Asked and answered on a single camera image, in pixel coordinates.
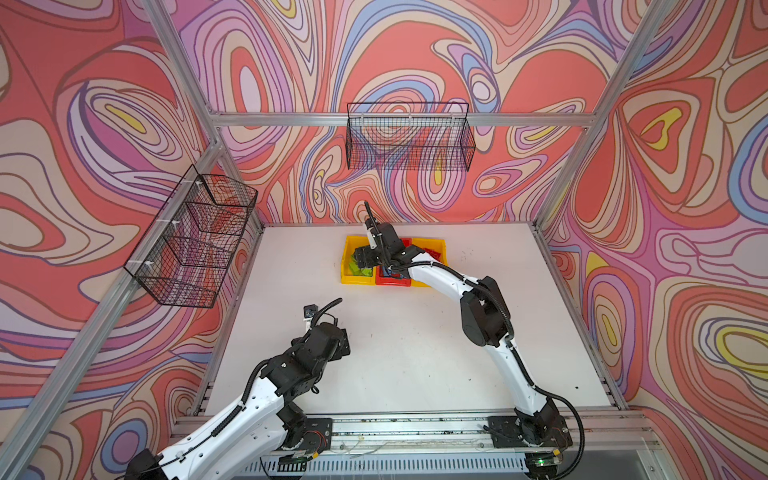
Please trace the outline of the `green lego brick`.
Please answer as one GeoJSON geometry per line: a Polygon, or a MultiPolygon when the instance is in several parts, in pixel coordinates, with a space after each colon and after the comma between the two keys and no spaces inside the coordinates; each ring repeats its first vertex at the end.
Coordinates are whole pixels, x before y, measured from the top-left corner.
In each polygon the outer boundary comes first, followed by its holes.
{"type": "Polygon", "coordinates": [[[350,275],[354,277],[370,278],[374,275],[373,268],[360,268],[355,262],[349,264],[350,275]]]}

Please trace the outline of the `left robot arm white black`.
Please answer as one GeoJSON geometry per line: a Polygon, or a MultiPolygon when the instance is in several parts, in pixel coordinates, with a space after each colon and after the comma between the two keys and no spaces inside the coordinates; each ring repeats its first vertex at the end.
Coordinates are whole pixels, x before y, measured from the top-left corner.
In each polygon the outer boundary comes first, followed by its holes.
{"type": "Polygon", "coordinates": [[[319,392],[327,365],[350,354],[347,331],[317,309],[306,332],[281,354],[259,362],[243,393],[186,437],[159,453],[145,449],[128,463],[124,479],[231,479],[249,463],[285,451],[289,464],[306,464],[331,446],[333,420],[312,420],[295,403],[319,392]]]}

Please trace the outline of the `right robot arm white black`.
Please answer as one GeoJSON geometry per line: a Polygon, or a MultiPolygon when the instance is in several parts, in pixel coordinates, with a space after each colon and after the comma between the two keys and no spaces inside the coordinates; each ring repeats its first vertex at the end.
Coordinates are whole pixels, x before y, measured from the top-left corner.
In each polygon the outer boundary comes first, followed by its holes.
{"type": "Polygon", "coordinates": [[[456,301],[464,335],[489,354],[511,392],[522,441],[530,446],[541,446],[549,440],[560,449],[572,446],[572,437],[557,404],[564,404],[575,420],[580,417],[567,399],[538,386],[528,372],[516,344],[510,311],[496,280],[462,274],[425,249],[407,246],[391,224],[376,218],[368,202],[364,207],[369,244],[355,250],[357,266],[379,267],[394,276],[425,284],[456,301]]]}

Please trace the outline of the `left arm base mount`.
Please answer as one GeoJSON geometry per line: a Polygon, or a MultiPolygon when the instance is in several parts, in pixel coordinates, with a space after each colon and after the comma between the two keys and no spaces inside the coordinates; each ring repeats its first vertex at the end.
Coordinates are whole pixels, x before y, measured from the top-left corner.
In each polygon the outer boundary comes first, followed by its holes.
{"type": "Polygon", "coordinates": [[[280,449],[298,457],[321,454],[330,449],[332,433],[332,418],[309,418],[288,431],[280,449]]]}

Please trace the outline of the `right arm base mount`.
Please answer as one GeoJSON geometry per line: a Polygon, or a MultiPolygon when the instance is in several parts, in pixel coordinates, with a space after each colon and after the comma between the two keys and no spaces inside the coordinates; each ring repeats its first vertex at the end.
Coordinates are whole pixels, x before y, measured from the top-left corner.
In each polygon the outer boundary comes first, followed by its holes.
{"type": "Polygon", "coordinates": [[[574,442],[564,418],[533,419],[517,416],[491,416],[483,430],[496,448],[565,450],[574,442]]]}

